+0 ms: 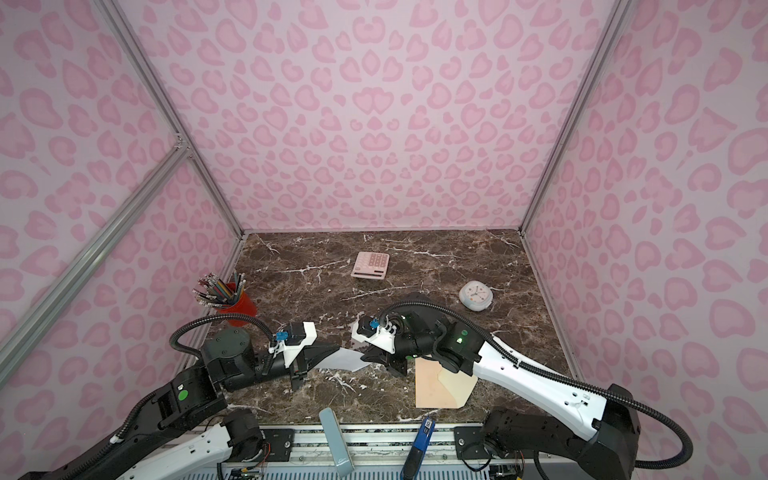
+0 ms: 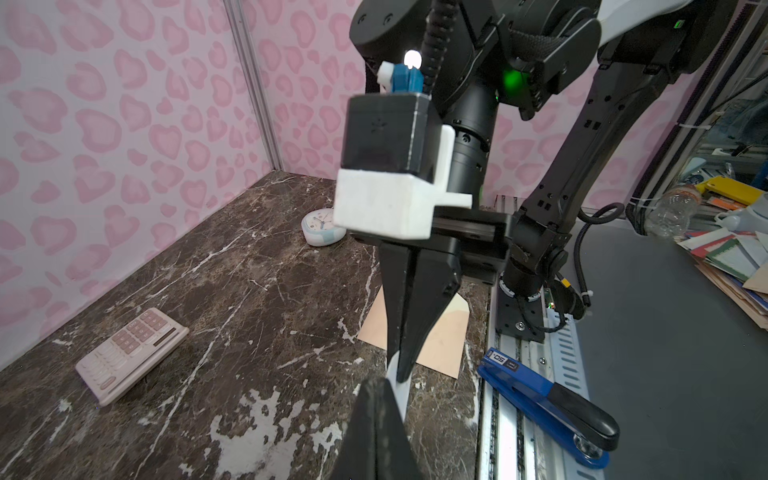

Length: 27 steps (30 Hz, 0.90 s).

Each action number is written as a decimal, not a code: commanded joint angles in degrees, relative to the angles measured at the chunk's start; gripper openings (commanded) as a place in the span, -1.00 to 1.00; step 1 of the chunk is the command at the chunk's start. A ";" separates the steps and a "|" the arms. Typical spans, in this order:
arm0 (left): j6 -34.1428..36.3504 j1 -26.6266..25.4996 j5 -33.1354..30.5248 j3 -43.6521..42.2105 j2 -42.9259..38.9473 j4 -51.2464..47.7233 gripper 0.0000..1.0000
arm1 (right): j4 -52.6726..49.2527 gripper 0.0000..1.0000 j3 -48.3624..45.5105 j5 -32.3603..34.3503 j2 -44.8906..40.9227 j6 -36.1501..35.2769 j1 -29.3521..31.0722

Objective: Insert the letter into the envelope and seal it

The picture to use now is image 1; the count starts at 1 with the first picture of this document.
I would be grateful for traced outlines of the white letter paper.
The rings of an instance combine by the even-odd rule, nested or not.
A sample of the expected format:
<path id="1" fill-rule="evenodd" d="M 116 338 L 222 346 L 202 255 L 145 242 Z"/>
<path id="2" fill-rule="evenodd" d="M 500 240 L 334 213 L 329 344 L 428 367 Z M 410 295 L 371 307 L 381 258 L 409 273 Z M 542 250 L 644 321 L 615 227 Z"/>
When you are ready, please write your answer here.
<path id="1" fill-rule="evenodd" d="M 316 366 L 316 369 L 357 372 L 370 365 L 369 362 L 362 359 L 362 356 L 362 352 L 340 348 L 338 351 L 324 358 Z"/>

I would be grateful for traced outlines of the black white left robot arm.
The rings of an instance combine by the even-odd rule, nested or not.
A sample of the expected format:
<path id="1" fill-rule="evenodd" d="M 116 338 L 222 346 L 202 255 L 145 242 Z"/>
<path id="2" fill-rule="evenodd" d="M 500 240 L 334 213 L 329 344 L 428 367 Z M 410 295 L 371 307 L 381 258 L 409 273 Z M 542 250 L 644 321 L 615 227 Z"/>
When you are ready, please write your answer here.
<path id="1" fill-rule="evenodd" d="M 257 327 L 268 340 L 258 352 L 249 332 L 230 326 L 200 348 L 181 342 L 187 333 L 219 321 Z M 274 333 L 263 321 L 241 313 L 219 313 L 193 320 L 173 332 L 172 349 L 195 363 L 139 400 L 110 435 L 74 460 L 52 471 L 30 471 L 24 479 L 116 479 L 147 456 L 228 407 L 225 394 L 287 377 L 301 387 L 309 371 L 340 350 L 316 341 L 312 322 L 293 323 Z"/>

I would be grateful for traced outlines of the beige envelope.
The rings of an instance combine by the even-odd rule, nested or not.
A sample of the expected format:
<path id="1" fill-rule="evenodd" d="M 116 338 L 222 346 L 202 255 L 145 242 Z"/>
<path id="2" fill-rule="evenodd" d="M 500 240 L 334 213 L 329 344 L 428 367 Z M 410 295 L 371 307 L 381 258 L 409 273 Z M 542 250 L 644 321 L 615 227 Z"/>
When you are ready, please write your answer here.
<path id="1" fill-rule="evenodd" d="M 466 405 L 478 382 L 475 376 L 452 373 L 438 362 L 415 359 L 415 406 L 459 409 Z"/>

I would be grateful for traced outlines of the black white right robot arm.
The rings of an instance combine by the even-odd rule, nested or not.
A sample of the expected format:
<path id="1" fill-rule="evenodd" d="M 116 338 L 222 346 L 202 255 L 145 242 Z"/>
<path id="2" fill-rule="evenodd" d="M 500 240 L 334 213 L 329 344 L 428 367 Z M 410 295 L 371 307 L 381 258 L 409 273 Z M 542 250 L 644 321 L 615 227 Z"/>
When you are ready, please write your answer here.
<path id="1" fill-rule="evenodd" d="M 594 479 L 629 479 L 637 469 L 668 470 L 694 451 L 685 429 L 669 416 L 635 400 L 623 387 L 601 388 L 535 362 L 466 316 L 415 295 L 355 322 L 355 341 L 367 344 L 364 360 L 405 375 L 408 358 L 438 362 L 451 373 L 491 382 L 541 409 L 539 415 L 493 409 L 484 420 L 480 446 L 490 457 L 542 453 L 574 461 Z M 680 440 L 678 453 L 641 460 L 640 416 L 667 427 Z"/>

